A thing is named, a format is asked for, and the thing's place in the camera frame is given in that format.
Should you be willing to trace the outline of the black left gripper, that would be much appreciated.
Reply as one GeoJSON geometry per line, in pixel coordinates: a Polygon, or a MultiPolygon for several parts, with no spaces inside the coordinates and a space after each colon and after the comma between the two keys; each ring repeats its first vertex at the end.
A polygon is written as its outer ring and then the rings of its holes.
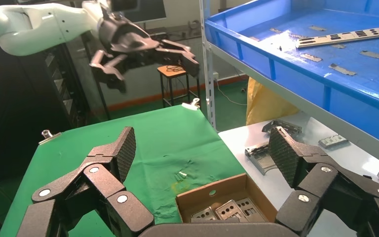
{"type": "Polygon", "coordinates": [[[103,18],[98,37],[104,49],[95,52],[89,66],[97,73],[97,82],[109,89],[126,92],[121,66],[180,66],[192,77],[199,75],[200,65],[189,46],[170,40],[153,40],[128,20],[103,18]]]}

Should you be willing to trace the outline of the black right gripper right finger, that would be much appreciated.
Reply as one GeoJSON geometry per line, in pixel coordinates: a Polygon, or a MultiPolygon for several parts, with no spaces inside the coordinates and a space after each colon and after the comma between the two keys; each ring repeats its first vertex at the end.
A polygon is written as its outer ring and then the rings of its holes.
{"type": "Polygon", "coordinates": [[[323,210],[359,237],[379,237],[379,183],[341,167],[320,147],[295,141],[282,127],[270,131],[268,152],[292,192],[275,221],[309,234],[323,210]]]}

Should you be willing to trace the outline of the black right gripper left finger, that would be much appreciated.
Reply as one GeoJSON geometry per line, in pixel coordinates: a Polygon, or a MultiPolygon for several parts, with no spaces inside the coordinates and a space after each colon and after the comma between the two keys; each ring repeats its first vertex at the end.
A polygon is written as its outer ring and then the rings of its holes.
{"type": "Polygon", "coordinates": [[[33,193],[17,235],[66,237],[95,211],[115,236],[139,236],[154,224],[154,216],[124,184],[135,152],[130,126],[115,141],[94,147],[78,168],[33,193]]]}

